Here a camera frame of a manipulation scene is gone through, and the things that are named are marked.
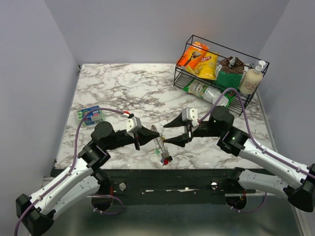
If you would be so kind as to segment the metal keyring holder with rings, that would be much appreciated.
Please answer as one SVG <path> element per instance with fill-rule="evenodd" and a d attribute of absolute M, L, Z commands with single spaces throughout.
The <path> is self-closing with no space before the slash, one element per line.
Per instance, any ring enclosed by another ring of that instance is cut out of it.
<path fill-rule="evenodd" d="M 159 151 L 159 154 L 161 155 L 161 163 L 163 165 L 166 165 L 166 160 L 168 162 L 172 161 L 172 157 L 169 154 L 169 151 L 167 149 L 167 147 L 164 144 L 164 136 L 160 135 L 158 138 L 154 139 L 155 145 L 156 145 L 156 151 Z"/>

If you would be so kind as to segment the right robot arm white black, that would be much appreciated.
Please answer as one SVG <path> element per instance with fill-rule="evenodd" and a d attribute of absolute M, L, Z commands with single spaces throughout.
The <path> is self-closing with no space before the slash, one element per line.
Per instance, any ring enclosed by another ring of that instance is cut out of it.
<path fill-rule="evenodd" d="M 226 153 L 249 160 L 270 172 L 269 175 L 235 168 L 226 181 L 233 193 L 241 189 L 260 190 L 287 198 L 294 207 L 313 212 L 315 208 L 315 166 L 293 161 L 267 148 L 233 125 L 234 115 L 224 106 L 211 109 L 208 121 L 197 118 L 194 108 L 185 108 L 165 128 L 184 127 L 184 134 L 165 142 L 184 147 L 195 137 L 218 137 L 217 145 Z"/>

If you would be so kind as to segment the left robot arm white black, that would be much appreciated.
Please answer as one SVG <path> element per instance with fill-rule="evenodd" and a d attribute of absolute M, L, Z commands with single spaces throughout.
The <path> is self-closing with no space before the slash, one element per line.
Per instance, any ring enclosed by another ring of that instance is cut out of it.
<path fill-rule="evenodd" d="M 159 137 L 159 133 L 128 119 L 125 130 L 114 131 L 111 123 L 96 125 L 91 141 L 63 172 L 40 190 L 31 195 L 22 194 L 16 199 L 18 222 L 14 234 L 23 224 L 33 236 L 46 233 L 54 221 L 81 199 L 94 194 L 110 196 L 110 180 L 101 169 L 110 159 L 110 150 L 134 144 L 136 149 Z"/>

